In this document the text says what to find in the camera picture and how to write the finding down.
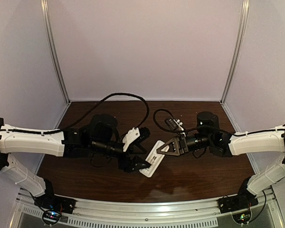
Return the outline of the white remote control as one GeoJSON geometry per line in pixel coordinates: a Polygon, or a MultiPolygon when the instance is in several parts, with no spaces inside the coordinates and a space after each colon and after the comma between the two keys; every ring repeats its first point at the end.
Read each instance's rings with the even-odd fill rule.
{"type": "Polygon", "coordinates": [[[151,178],[152,175],[155,173],[157,168],[159,167],[160,163],[164,159],[164,154],[157,153],[157,149],[159,149],[161,146],[163,146],[165,142],[158,140],[155,145],[153,146],[152,150],[148,154],[147,158],[145,159],[149,164],[149,168],[140,169],[139,172],[146,176],[147,178],[151,178]]]}

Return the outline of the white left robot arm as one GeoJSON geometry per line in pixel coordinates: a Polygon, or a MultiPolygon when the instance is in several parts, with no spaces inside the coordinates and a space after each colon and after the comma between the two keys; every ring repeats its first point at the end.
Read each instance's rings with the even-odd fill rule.
{"type": "Polygon", "coordinates": [[[148,128],[134,127],[121,142],[117,120],[108,114],[96,114],[90,124],[79,129],[37,130],[17,128],[0,118],[0,171],[37,199],[54,198],[52,183],[36,176],[13,153],[41,153],[62,158],[86,158],[94,154],[117,159],[118,168],[133,172],[149,168],[150,163],[134,152],[133,146],[149,137],[148,128]]]}

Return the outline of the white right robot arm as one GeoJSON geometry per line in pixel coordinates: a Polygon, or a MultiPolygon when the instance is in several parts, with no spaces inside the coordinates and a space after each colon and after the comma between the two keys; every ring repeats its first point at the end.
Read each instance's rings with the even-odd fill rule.
{"type": "Polygon", "coordinates": [[[219,118],[212,112],[197,114],[196,133],[183,129],[174,119],[166,119],[170,133],[176,136],[159,147],[158,154],[181,156],[183,154],[209,150],[218,157],[233,157],[247,153],[280,152],[282,155],[263,171],[245,179],[238,196],[253,199],[261,191],[285,177],[285,123],[271,129],[244,133],[229,133],[219,128],[219,118]]]}

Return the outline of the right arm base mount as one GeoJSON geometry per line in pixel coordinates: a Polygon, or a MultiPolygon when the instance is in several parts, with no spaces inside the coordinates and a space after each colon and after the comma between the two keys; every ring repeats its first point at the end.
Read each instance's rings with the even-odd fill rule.
{"type": "Polygon", "coordinates": [[[255,195],[247,190],[248,179],[241,184],[237,195],[224,196],[218,199],[220,213],[235,212],[243,210],[232,215],[233,220],[240,225],[248,224],[252,219],[251,207],[258,204],[255,195]]]}

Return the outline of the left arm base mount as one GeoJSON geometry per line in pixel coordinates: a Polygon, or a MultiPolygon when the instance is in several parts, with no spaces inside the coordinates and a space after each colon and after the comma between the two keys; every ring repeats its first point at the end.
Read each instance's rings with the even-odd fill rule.
{"type": "Polygon", "coordinates": [[[48,226],[57,224],[63,214],[72,214],[76,205],[75,199],[57,195],[32,198],[34,204],[43,211],[41,219],[48,226]]]}

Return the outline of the right aluminium corner post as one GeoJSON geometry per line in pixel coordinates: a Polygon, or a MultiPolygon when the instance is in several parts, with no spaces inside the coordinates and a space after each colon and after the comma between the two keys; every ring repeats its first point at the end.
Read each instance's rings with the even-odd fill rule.
{"type": "Polygon", "coordinates": [[[246,29],[247,29],[247,21],[249,17],[249,8],[250,8],[250,1],[249,0],[243,0],[242,1],[242,8],[240,13],[240,20],[238,25],[238,31],[237,31],[237,38],[236,43],[234,47],[234,52],[230,64],[230,68],[228,71],[228,77],[225,83],[224,91],[220,100],[220,103],[223,105],[226,102],[229,90],[231,88],[232,80],[234,78],[237,64],[240,57],[240,51],[242,48],[242,44],[244,41],[246,29]]]}

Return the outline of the aluminium corner post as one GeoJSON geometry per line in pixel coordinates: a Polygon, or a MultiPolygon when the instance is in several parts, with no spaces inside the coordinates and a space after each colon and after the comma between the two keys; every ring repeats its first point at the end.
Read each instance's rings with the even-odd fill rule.
{"type": "Polygon", "coordinates": [[[229,90],[231,88],[232,80],[234,78],[237,64],[240,57],[240,51],[242,48],[242,44],[244,41],[246,29],[247,29],[247,21],[249,17],[249,8],[250,8],[250,1],[249,0],[243,0],[242,1],[242,8],[240,13],[240,20],[238,25],[238,31],[237,31],[237,38],[236,43],[234,47],[234,52],[230,64],[230,68],[228,71],[228,77],[225,83],[224,91],[220,100],[220,103],[223,105],[226,102],[229,90]]]}
{"type": "Polygon", "coordinates": [[[45,24],[45,30],[46,30],[46,35],[47,35],[47,41],[48,41],[50,56],[51,56],[54,71],[55,71],[55,74],[57,77],[58,85],[59,85],[60,91],[62,93],[62,97],[64,99],[65,104],[70,104],[70,99],[69,99],[69,96],[67,93],[66,85],[65,85],[65,82],[63,79],[61,67],[60,67],[59,60],[58,60],[57,49],[56,49],[53,30],[52,30],[52,26],[51,26],[48,1],[47,0],[41,0],[40,3],[41,3],[42,16],[43,16],[43,20],[44,20],[44,24],[45,24]]]}

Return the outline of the left aluminium corner post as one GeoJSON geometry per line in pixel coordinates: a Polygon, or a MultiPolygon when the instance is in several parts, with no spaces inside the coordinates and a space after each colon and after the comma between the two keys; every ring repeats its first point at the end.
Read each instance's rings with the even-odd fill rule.
{"type": "Polygon", "coordinates": [[[58,85],[59,85],[60,91],[62,93],[62,97],[64,99],[65,104],[70,104],[70,99],[69,99],[69,96],[67,93],[66,85],[65,85],[65,82],[63,79],[61,67],[60,67],[59,60],[58,60],[57,49],[56,49],[53,30],[52,30],[52,26],[51,26],[48,1],[47,0],[41,0],[40,3],[41,3],[42,16],[43,16],[43,20],[44,20],[44,24],[45,24],[45,30],[46,30],[46,35],[47,35],[47,41],[48,41],[50,56],[51,56],[54,71],[55,71],[55,74],[57,77],[58,85]]]}

